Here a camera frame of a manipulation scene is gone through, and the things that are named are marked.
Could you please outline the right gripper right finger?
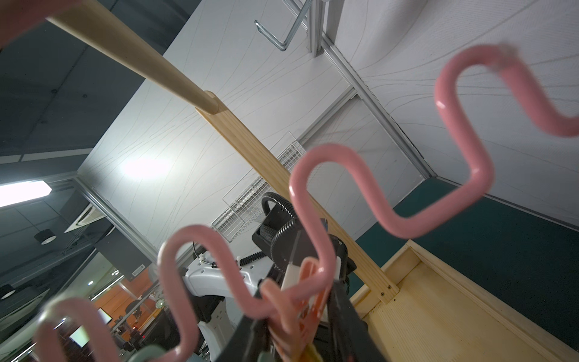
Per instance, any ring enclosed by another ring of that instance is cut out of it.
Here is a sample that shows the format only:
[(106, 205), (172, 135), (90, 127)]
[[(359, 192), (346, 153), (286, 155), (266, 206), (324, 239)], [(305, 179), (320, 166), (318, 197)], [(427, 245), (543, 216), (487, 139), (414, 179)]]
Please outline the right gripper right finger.
[(339, 281), (333, 282), (327, 312), (334, 361), (387, 361), (372, 341), (368, 326), (359, 318)]

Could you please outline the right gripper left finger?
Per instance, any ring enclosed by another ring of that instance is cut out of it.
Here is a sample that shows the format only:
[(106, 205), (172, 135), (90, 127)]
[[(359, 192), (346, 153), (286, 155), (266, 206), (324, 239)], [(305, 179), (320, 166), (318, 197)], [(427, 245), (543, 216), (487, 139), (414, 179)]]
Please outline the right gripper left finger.
[(216, 362), (258, 361), (271, 344), (268, 321), (244, 316)]

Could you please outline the pink clip hanger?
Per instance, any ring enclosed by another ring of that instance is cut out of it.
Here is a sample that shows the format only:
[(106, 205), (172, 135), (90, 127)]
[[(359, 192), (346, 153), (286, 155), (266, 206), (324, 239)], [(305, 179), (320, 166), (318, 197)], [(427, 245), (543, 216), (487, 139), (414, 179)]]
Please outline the pink clip hanger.
[[(576, 361), (575, 350), (416, 244), (497, 191), (504, 176), (538, 200), (523, 207), (577, 223), (576, 176), (541, 173), (523, 150), (501, 150), (578, 138), (578, 117), (562, 111), (524, 49), (493, 35), (543, 13), (510, 1), (349, 1), (337, 43), (313, 57), (307, 37), (280, 52), (250, 23), (263, 15), (282, 30), (297, 28), (284, 3), (203, 1), (160, 54), (99, 2), (3, 1), (1, 44), (48, 21), (145, 79), (78, 176), (156, 258), (182, 330), (165, 360), (184, 361), (198, 338), (176, 267), (194, 244), (224, 264), (221, 282), (248, 317), (280, 313), (243, 281), (233, 257), (241, 242), (214, 226), (218, 194), (253, 170), (293, 203), (318, 248), (319, 273), (286, 297), (305, 302), (331, 285), (330, 235), (338, 236), (364, 283), (354, 316), (367, 320), (377, 357)], [(307, 131), (353, 78), (367, 110), (401, 110), (397, 125), (418, 125), (458, 157), (458, 188), (398, 214), (393, 201), (417, 187), (420, 171), (397, 141), (374, 164), (344, 141), (315, 146), (292, 170), (281, 164), (270, 144)]]

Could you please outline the wooden clothes rack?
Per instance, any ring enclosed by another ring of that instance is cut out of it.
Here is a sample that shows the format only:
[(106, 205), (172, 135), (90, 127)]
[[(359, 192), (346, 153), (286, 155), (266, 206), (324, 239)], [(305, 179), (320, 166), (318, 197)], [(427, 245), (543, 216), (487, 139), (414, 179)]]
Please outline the wooden clothes rack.
[(472, 128), (456, 93), (456, 82), (470, 66), (493, 68), (531, 121), (557, 137), (575, 137), (577, 118), (559, 113), (546, 98), (527, 66), (505, 46), (480, 45), (456, 55), (441, 72), (434, 97), (441, 119), (470, 167), (470, 179), (461, 188), (420, 213), (404, 218), (394, 212), (378, 183), (358, 154), (338, 144), (318, 146), (305, 154), (289, 172), (214, 94), (200, 89), (175, 66), (96, 1), (55, 1), (46, 18), (118, 63), (155, 82), (193, 105), (197, 111), (251, 164), (267, 182), (289, 193), (299, 221), (312, 241), (320, 236), (311, 226), (321, 221), (322, 208), (310, 196), (310, 173), (325, 162), (344, 167), (381, 225), (399, 238), (414, 238), (442, 225), (478, 201), (491, 187), (494, 167)]

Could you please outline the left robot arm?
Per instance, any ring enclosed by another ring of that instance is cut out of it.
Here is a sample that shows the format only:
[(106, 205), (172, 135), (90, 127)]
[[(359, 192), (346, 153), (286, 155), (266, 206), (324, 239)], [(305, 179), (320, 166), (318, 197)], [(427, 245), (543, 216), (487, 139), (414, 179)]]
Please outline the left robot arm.
[[(284, 361), (299, 361), (312, 343), (333, 287), (338, 287), (345, 274), (348, 251), (345, 246), (335, 247), (335, 238), (328, 234), (323, 223), (311, 224), (320, 236), (311, 241), (318, 251), (306, 256), (300, 240), (307, 235), (296, 210), (282, 196), (267, 192), (262, 198), (266, 220), (279, 220), (285, 212), (289, 220), (273, 228), (275, 245), (291, 248), (288, 264), (282, 266), (274, 259), (273, 276), (264, 278), (260, 264), (248, 269), (232, 257), (227, 243), (214, 230), (205, 226), (188, 226), (175, 233), (163, 245), (158, 256), (158, 277), (165, 290), (166, 303), (172, 309), (181, 335), (178, 346), (164, 351), (157, 346), (137, 352), (134, 361), (185, 361), (194, 354), (201, 331), (199, 313), (191, 310), (189, 297), (230, 297), (238, 301), (247, 315), (248, 324), (232, 336), (232, 340), (219, 342), (208, 337), (210, 352), (216, 359), (258, 361), (267, 347), (274, 345)], [(214, 258), (219, 268), (199, 265), (184, 275), (173, 267), (173, 255), (183, 244), (199, 238)]]

